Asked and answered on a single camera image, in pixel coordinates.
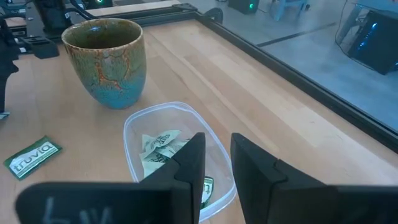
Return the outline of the grey chair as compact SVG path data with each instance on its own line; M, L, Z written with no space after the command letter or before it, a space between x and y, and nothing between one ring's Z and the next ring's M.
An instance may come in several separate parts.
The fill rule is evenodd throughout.
M301 13L306 10L308 0L271 0L270 11L275 3L277 3L277 9L272 17L275 21L280 21L287 8L297 8L296 17L300 17Z

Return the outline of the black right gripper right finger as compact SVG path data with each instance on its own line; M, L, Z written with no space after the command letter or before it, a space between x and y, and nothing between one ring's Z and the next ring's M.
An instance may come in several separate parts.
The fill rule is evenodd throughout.
M398 186L324 184L240 133L231 163L246 224L398 224Z

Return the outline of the black device green light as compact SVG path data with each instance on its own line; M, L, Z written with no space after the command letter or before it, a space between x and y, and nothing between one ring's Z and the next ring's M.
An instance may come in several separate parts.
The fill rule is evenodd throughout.
M82 0L86 9L113 7L113 0Z
M228 7L231 7L243 14L256 13L259 0L228 0Z

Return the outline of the green-blue glazed ceramic mug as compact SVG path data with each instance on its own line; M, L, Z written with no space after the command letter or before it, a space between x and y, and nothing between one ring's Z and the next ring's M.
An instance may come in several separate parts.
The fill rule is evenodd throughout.
M65 29L62 42L78 78L99 103L121 110L139 99L147 71L139 24L118 18L92 19Z

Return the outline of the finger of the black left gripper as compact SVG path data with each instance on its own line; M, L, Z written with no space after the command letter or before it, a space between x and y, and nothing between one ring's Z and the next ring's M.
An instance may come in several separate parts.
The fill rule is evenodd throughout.
M0 113L5 110L5 93L7 77L0 75Z

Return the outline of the black computer tower blue light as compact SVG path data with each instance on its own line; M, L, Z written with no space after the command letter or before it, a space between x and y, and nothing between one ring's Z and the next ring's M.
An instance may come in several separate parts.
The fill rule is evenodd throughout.
M348 57L381 75L398 71L398 14L369 11L348 50Z

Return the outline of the clear plastic container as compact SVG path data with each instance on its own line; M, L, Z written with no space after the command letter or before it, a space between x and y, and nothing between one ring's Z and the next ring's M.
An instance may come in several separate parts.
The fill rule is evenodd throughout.
M124 123L124 148L130 173L135 182L144 179L139 154L144 151L142 135L158 136L167 130L180 130L178 140L205 133L205 175L214 179L214 190L208 205L200 210L203 222L227 207L236 196L231 161L226 149L207 122L188 104L179 101L162 103L140 110Z

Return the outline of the black aluminium table frame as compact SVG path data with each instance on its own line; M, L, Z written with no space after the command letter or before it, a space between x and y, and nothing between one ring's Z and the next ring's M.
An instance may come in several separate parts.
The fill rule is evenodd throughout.
M72 8L73 5L70 0L63 0L66 8ZM33 0L27 1L25 4L17 6L17 10L23 9L24 12L15 12L2 15L6 16L6 22L16 38L16 42L22 47L24 43L22 38L42 36L52 40L57 46L61 41L61 33L49 34L44 31L44 25L36 10ZM105 14L94 15L92 11L87 11L94 15L94 19L102 18L118 18L126 19L138 23L141 27L150 27L161 24L168 24L172 22L196 20L209 30L217 33L219 36L241 49L246 54L263 64L273 72L301 89L307 95L320 102L381 144L388 147L390 150L398 154L398 133L391 128L376 121L374 118L361 111L348 101L342 99L332 91L307 78L298 70L292 68L290 65L275 58L271 54L261 50L258 46L250 43L241 36L233 33L222 25L223 11L214 7L205 13L198 12L198 9L189 3L169 3L166 6L154 7L152 9L144 9L133 11L130 6L124 6L123 12L109 11ZM76 12L69 12L67 17L71 20L72 25L75 22L72 20L72 14ZM88 21L79 15L81 22Z

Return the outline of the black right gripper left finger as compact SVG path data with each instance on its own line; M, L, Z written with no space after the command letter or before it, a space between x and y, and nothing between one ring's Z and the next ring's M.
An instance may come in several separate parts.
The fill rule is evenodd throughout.
M205 134L138 183L42 182L15 202L20 224L198 224Z

